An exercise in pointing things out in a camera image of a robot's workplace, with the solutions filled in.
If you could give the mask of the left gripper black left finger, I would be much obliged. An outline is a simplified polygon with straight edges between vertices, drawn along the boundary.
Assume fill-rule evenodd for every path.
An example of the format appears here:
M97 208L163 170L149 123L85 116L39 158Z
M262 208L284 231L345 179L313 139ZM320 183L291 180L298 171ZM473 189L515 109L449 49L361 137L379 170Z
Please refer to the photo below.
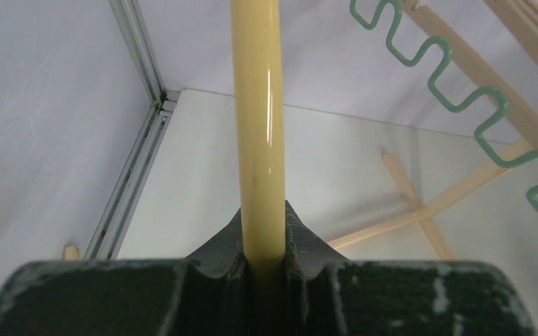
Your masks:
M246 335L241 218L183 259L38 261L0 289L0 335Z

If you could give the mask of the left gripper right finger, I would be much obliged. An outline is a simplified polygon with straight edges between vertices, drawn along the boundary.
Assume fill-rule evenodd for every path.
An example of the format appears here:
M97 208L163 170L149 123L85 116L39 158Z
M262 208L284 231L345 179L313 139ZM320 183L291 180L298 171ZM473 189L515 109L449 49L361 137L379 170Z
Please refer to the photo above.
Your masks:
M496 267L444 260L352 261L286 207L284 316L296 335L534 335Z

